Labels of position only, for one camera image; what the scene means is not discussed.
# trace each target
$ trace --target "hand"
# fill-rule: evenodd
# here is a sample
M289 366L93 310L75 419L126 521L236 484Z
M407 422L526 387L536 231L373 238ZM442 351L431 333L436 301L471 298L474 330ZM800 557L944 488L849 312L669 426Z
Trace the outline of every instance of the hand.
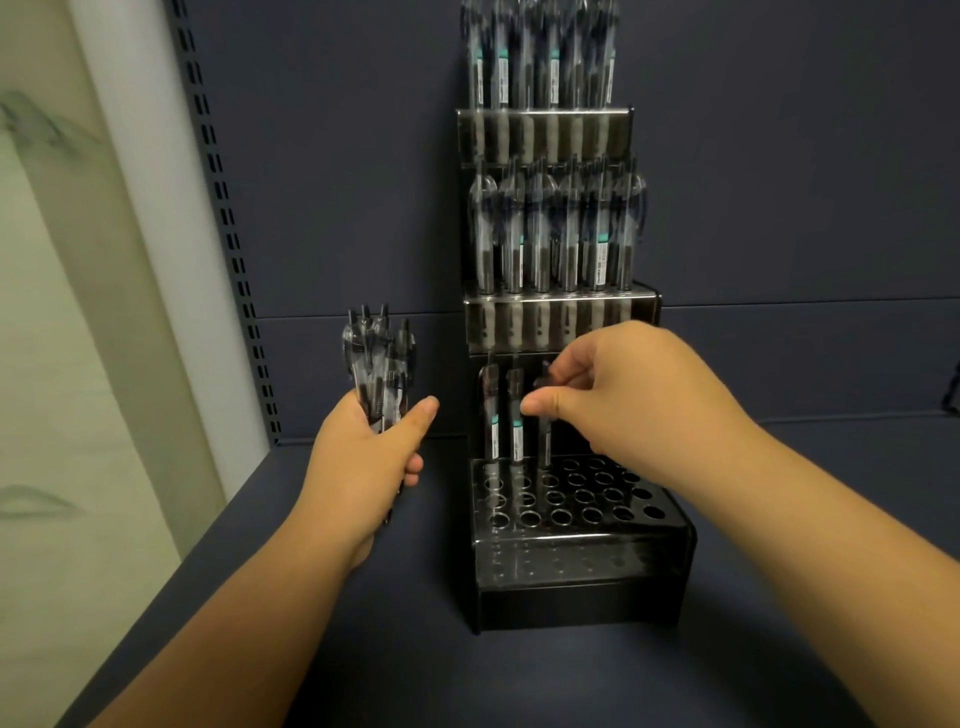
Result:
M375 435L356 394L347 393L320 428L292 517L324 529L348 549L354 566L362 562L400 482L417 484L423 469L417 448L439 407L434 397L421 400Z
M524 414L566 420L594 452L680 492L762 433L703 359L663 328L628 322L589 333L550 374L558 386L527 395Z

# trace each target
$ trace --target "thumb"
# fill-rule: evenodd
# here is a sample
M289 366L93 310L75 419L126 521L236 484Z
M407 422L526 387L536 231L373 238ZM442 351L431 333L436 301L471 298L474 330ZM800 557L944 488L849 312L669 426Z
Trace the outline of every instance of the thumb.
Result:
M436 397L420 400L402 420L384 432L381 437L389 442L391 447L402 452L405 457L409 457L417 451L420 440L433 424L433 418L437 416L438 409L440 409L440 403Z
M572 387L542 387L523 398L520 411L529 417L552 417L576 426L587 397L589 392Z

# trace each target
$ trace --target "person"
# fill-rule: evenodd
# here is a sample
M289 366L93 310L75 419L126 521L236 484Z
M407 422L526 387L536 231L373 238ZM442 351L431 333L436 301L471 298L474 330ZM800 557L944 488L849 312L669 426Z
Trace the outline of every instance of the person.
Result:
M550 373L523 412L567 420L711 519L878 725L960 725L957 562L756 425L667 330L595 331ZM92 725L281 724L396 484L417 483L438 406L374 435L340 400L285 523Z

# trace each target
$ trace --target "black acrylic display stand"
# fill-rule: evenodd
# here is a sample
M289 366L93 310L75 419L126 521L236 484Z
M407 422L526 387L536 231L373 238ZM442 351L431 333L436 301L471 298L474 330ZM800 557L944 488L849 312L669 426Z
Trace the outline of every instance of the black acrylic display stand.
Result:
M552 461L537 464L538 421L526 418L523 465L501 458L484 461L480 371L488 356L499 365L499 412L508 407L504 376L518 364L529 392L570 336L596 326L639 320L657 324L660 293L635 282L630 291L574 294L525 292L481 295L476 291L467 222L468 192L481 156L499 182L506 141L527 161L545 155L548 123L562 163L573 148L578 158L630 154L632 109L593 111L457 112L461 161L461 260L466 312L469 408L468 473L470 559L475 631L647 620L673 624L680 616L696 547L696 530L683 509L660 486L597 457L571 426L553 424ZM507 341L511 308L522 311L520 343ZM538 308L549 311L548 330L536 332ZM564 310L576 310L575 330L564 330ZM482 321L494 336L484 340ZM500 440L509 424L501 418Z

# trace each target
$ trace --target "forearm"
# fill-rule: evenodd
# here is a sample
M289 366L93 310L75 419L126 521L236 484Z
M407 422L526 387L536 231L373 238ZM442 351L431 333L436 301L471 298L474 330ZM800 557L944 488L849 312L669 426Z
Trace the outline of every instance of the forearm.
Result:
M880 725L960 723L960 565L772 437L684 493Z
M351 557L321 524L288 520L93 725L279 725Z

